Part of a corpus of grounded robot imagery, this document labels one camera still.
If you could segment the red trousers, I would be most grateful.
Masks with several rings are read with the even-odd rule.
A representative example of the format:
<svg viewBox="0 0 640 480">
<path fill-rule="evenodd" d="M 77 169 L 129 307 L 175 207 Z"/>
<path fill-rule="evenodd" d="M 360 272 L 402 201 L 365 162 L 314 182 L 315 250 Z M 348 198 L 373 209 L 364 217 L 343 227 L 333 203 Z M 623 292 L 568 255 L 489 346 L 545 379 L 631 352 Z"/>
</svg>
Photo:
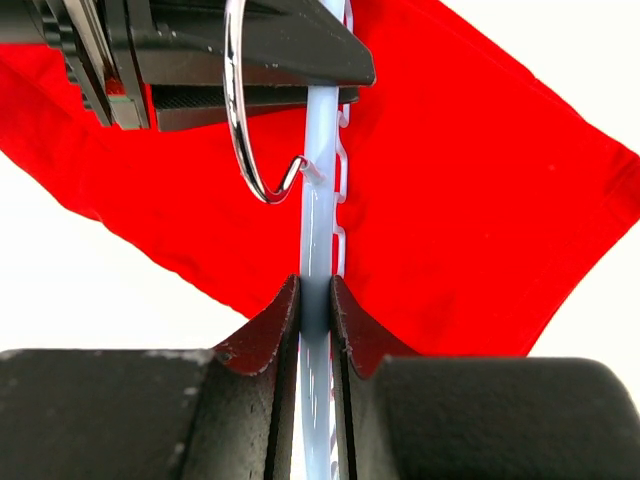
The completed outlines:
<svg viewBox="0 0 640 480">
<path fill-rule="evenodd" d="M 377 80 L 342 141 L 346 281 L 425 355 L 524 355 L 638 221 L 639 158 L 438 1 L 357 1 Z M 226 125 L 101 126 L 59 52 L 1 49 L 1 148 L 65 208 L 251 316 L 298 266 L 300 194 L 244 183 Z"/>
</svg>

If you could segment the light blue hanger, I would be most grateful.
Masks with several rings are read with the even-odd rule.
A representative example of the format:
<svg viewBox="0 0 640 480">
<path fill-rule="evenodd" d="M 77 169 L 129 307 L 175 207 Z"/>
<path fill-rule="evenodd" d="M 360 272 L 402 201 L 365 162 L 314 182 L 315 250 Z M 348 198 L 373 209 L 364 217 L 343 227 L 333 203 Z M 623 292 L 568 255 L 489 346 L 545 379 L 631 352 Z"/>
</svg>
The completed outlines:
<svg viewBox="0 0 640 480">
<path fill-rule="evenodd" d="M 299 371 L 306 476 L 331 478 L 329 283 L 333 274 L 339 89 L 312 86 L 307 94 L 304 153 L 295 157 L 277 190 L 263 182 L 251 149 L 242 70 L 245 4 L 224 10 L 223 89 L 233 149 L 251 192 L 262 202 L 282 202 L 298 174 L 302 189 Z"/>
</svg>

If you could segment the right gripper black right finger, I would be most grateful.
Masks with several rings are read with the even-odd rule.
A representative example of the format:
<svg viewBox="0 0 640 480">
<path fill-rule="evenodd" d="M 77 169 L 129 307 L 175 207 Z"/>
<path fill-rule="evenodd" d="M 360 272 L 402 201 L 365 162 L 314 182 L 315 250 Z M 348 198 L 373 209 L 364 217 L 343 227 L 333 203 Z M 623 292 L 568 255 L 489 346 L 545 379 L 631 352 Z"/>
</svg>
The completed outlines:
<svg viewBox="0 0 640 480">
<path fill-rule="evenodd" d="M 639 415 L 580 358 L 428 357 L 331 281 L 343 479 L 635 479 Z"/>
</svg>

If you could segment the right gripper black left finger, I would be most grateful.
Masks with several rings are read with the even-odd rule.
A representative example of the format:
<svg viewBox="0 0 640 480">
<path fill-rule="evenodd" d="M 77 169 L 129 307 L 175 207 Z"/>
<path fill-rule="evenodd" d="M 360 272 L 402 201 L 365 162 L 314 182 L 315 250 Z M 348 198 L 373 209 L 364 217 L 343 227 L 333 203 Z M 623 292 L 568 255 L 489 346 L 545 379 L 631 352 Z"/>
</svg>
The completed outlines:
<svg viewBox="0 0 640 480">
<path fill-rule="evenodd" d="M 286 479 L 300 282 L 209 349 L 1 355 L 5 479 Z"/>
</svg>

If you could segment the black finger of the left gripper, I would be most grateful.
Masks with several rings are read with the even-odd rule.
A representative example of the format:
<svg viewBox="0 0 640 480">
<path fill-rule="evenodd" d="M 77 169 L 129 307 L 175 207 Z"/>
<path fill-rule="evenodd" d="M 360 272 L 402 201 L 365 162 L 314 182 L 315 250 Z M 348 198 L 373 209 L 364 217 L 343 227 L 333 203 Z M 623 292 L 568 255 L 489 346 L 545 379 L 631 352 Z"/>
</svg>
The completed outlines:
<svg viewBox="0 0 640 480">
<path fill-rule="evenodd" d="M 222 1 L 129 1 L 142 79 L 152 85 L 219 86 Z M 269 86 L 370 86 L 370 50 L 318 1 L 249 1 L 242 29 L 243 81 Z"/>
<path fill-rule="evenodd" d="M 152 85 L 151 98 L 159 131 L 175 132 L 227 121 L 222 86 Z M 246 115 L 258 116 L 303 108 L 305 86 L 247 86 Z"/>
</svg>

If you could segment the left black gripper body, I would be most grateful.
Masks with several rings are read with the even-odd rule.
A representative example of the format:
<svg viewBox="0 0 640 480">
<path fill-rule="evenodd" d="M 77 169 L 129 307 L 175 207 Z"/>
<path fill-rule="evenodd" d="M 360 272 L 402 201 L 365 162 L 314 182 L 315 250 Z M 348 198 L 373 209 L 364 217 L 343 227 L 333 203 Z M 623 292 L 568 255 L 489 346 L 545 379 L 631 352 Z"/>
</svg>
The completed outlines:
<svg viewBox="0 0 640 480">
<path fill-rule="evenodd" d="M 1 43 L 59 51 L 69 82 L 101 125 L 150 127 L 126 1 L 3 1 Z"/>
</svg>

